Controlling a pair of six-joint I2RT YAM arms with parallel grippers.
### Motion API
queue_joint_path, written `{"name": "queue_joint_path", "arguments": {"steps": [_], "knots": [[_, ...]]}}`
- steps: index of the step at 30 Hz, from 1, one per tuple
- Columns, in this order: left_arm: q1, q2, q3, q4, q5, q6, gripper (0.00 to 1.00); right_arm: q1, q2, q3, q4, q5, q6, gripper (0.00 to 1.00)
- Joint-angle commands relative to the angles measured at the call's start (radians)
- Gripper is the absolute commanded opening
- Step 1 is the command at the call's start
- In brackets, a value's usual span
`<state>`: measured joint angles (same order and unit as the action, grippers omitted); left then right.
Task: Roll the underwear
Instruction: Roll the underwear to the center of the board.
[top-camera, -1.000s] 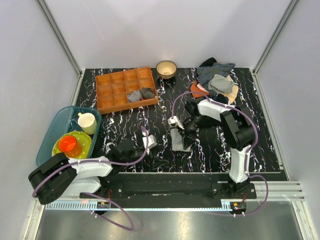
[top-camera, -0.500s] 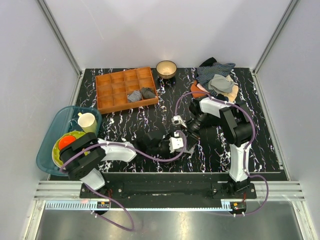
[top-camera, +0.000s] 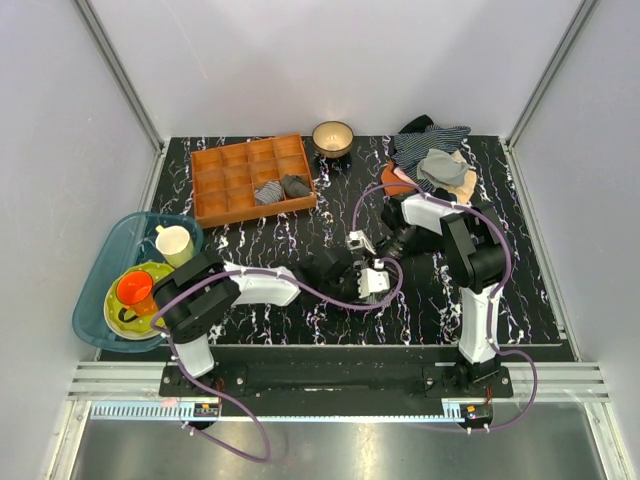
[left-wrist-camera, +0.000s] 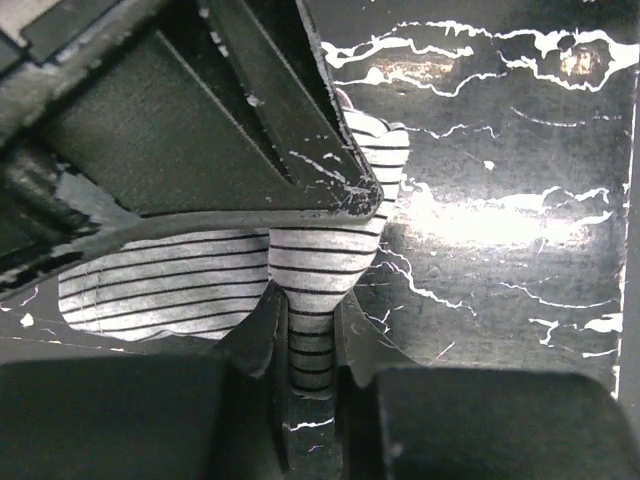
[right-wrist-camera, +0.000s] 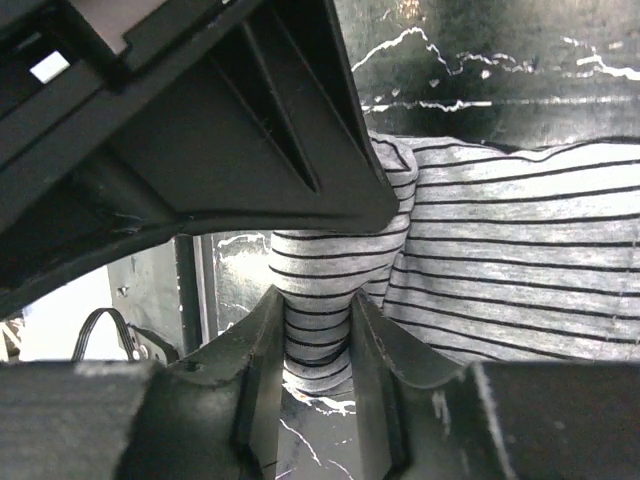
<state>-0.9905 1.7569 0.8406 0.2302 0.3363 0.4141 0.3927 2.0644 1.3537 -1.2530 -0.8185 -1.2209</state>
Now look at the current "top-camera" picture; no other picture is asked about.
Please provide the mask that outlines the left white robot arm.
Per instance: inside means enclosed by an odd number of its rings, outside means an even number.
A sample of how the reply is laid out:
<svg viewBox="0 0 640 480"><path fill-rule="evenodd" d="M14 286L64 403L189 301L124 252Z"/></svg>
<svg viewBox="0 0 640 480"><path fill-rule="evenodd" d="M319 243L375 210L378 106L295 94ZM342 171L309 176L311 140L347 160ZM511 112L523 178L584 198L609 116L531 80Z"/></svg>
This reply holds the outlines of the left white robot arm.
<svg viewBox="0 0 640 480"><path fill-rule="evenodd" d="M181 384L193 395L203 396L216 382L208 334L231 307L284 307L303 293L303 285L335 300L357 303L363 300L359 280L347 250L309 255L291 267L251 267L248 272L213 252L203 252L157 282L152 296L157 308L165 311L161 317L185 367Z"/></svg>

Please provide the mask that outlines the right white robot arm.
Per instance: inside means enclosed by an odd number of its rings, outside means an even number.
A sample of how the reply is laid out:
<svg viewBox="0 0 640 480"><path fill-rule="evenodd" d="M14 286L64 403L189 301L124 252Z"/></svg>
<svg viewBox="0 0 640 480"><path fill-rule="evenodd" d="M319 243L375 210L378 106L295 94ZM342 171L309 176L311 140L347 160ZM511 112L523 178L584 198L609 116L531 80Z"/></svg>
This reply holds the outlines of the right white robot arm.
<svg viewBox="0 0 640 480"><path fill-rule="evenodd" d="M480 394L490 383L484 365L498 355L498 305L513 264L493 205L482 201L467 206L413 194L388 200L381 219L391 235L376 245L379 256L444 256L462 298L458 349L466 364L454 371L454 384L463 395Z"/></svg>

